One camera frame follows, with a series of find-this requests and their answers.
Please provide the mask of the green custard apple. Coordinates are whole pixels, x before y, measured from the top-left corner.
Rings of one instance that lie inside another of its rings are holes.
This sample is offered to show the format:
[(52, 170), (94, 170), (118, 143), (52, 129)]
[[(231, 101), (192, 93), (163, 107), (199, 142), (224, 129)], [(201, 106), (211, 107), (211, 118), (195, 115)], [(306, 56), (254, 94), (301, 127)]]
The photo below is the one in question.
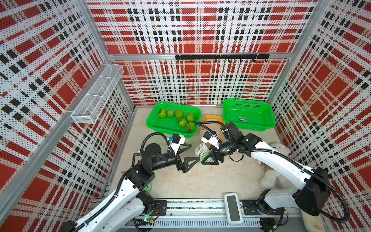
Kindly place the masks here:
[(193, 122), (188, 122), (185, 126), (187, 132), (193, 132), (195, 130), (196, 125)]
[(208, 148), (204, 149), (204, 148), (200, 148), (198, 151), (197, 151), (197, 154), (198, 156), (200, 157), (200, 161), (199, 163), (202, 164), (202, 161), (209, 155), (209, 152), (210, 150)]

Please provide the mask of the white foam net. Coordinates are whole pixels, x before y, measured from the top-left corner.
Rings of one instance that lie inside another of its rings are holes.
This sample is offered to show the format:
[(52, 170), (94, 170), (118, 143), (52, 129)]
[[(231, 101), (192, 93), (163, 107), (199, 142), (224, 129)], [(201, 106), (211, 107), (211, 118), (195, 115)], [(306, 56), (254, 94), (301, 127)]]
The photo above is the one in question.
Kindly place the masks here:
[(209, 155), (209, 148), (206, 144), (200, 144), (195, 148), (195, 154), (200, 158), (199, 164), (202, 165), (202, 161)]

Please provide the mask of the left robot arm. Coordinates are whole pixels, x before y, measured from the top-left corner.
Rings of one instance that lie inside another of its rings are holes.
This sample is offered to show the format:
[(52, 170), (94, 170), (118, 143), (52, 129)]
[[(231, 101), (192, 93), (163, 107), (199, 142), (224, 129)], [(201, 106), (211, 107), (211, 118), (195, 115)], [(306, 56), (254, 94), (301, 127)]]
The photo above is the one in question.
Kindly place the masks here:
[(183, 135), (149, 134), (140, 151), (133, 154), (141, 159), (132, 160), (115, 191), (78, 221), (66, 222), (61, 231), (114, 232), (137, 216), (149, 215), (154, 208), (154, 198), (144, 189), (155, 179), (154, 171), (174, 165), (178, 171), (187, 173), (200, 161), (199, 157), (180, 158), (179, 155), (191, 147), (185, 143)]

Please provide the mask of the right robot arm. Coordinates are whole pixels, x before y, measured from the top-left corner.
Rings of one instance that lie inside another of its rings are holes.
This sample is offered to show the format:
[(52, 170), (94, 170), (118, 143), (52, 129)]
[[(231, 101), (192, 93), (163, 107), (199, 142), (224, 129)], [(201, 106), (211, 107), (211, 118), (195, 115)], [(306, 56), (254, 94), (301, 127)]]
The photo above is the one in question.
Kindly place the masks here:
[[(339, 223), (345, 223), (350, 219), (350, 209), (345, 199), (330, 184), (328, 173), (324, 169), (319, 167), (313, 169), (300, 164), (252, 133), (243, 135), (234, 123), (223, 124), (217, 121), (216, 124), (220, 125), (220, 130), (227, 141), (222, 143), (215, 131), (207, 130), (202, 141), (211, 144), (213, 150), (203, 159), (203, 165), (219, 165), (224, 162), (226, 156), (238, 152), (268, 165), (293, 184), (294, 187), (289, 189), (265, 189), (257, 202), (261, 213), (268, 207), (272, 209), (291, 207), (299, 208), (311, 216), (323, 215)], [(330, 194), (339, 199), (344, 209), (344, 214), (340, 218), (322, 210)]]

